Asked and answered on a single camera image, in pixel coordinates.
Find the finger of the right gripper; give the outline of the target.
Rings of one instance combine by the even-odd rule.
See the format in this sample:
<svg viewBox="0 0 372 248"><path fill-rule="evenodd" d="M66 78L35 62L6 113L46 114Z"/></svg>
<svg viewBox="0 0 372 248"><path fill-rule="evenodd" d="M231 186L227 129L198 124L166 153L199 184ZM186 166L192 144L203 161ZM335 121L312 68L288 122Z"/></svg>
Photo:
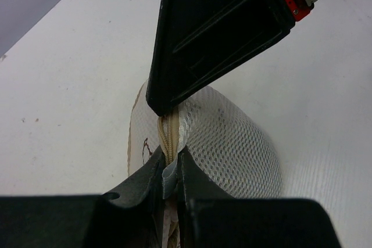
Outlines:
<svg viewBox="0 0 372 248"><path fill-rule="evenodd" d="M146 101L164 116L286 37L284 0L161 0Z"/></svg>

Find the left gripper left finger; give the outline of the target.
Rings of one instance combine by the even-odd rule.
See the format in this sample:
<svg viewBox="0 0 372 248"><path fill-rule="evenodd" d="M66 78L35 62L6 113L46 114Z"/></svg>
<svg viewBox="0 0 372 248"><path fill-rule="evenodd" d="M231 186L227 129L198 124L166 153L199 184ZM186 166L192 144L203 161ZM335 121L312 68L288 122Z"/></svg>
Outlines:
<svg viewBox="0 0 372 248"><path fill-rule="evenodd" d="M157 148L101 195L2 196L1 247L161 247L164 168Z"/></svg>

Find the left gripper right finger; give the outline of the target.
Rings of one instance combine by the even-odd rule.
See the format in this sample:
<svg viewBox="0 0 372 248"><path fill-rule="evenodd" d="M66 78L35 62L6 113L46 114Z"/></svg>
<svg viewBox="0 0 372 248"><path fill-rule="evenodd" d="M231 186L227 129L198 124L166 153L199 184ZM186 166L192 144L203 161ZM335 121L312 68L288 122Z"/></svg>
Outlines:
<svg viewBox="0 0 372 248"><path fill-rule="evenodd" d="M181 247L340 247L332 222L310 199L235 199L178 154Z"/></svg>

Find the white mesh laundry bag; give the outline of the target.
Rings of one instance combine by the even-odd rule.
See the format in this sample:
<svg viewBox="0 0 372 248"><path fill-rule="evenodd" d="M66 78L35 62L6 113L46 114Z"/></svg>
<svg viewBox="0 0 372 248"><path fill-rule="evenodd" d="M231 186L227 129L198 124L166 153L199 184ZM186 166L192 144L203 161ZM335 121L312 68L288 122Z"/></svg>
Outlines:
<svg viewBox="0 0 372 248"><path fill-rule="evenodd" d="M133 174L139 170L157 148L164 151L163 247L180 246L175 194L177 155L183 149L188 149L196 165L232 197L281 195L280 162L270 138L224 95L204 87L164 117L148 106L145 95L143 85L131 112L127 171Z"/></svg>

